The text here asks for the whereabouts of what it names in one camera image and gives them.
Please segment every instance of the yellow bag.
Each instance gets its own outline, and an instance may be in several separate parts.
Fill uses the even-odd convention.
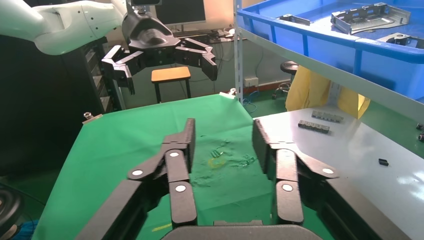
[[[327,103],[331,81],[299,66],[285,100],[288,111],[323,106]],[[366,98],[344,86],[341,87],[337,106],[352,117],[359,119],[370,105]]]

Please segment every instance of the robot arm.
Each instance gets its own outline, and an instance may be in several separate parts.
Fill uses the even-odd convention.
[[[0,35],[25,39],[49,55],[60,55],[100,39],[121,25],[125,0],[77,1],[30,7],[23,0],[0,1]]]
[[[0,0],[0,35],[29,40],[49,55],[61,55],[100,39],[122,25],[129,50],[115,46],[104,57],[105,75],[135,94],[133,75],[147,67],[183,64],[201,68],[212,81],[218,66],[212,47],[190,38],[175,38],[141,6],[160,0],[82,0],[30,7],[23,0]]]

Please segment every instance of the metal shelf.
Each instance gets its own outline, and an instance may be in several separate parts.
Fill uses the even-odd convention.
[[[243,101],[243,42],[240,40],[245,38],[271,52],[294,61],[305,68],[316,72],[323,77],[332,81],[332,87],[336,89],[337,85],[349,88],[395,112],[398,112],[417,122],[424,120],[424,104],[415,101],[411,98],[403,96],[397,92],[384,88],[373,82],[370,82],[362,77],[356,76],[344,70],[327,65],[320,61],[309,58],[303,54],[291,51],[281,47],[269,40],[266,40],[256,34],[253,34],[243,28],[238,27],[237,10],[241,10],[241,0],[233,0],[234,2],[234,56],[235,56],[235,88],[237,89],[237,97],[240,102]],[[330,95],[333,94],[332,100],[329,96],[329,102],[336,103],[338,98],[337,92],[330,90]]]

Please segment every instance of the green table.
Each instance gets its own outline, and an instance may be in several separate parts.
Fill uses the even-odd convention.
[[[196,97],[106,114],[82,128],[57,178],[33,240],[70,240],[127,172],[153,156],[164,136],[196,119],[191,183],[199,225],[215,220],[269,223],[272,183],[251,143],[252,118],[235,99]],[[223,152],[212,159],[213,150]],[[171,228],[169,196],[150,211],[138,239],[158,240]],[[303,208],[304,226],[333,238],[316,213]]]

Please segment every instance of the white table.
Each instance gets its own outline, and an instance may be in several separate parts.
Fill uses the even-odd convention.
[[[335,123],[312,118],[313,110],[344,120]],[[411,239],[424,239],[424,159],[335,107],[307,108],[258,119],[267,133],[293,140],[305,154],[339,170],[341,178],[348,178]],[[300,128],[300,120],[329,126],[330,133]],[[379,158],[386,159],[389,166],[380,165]]]

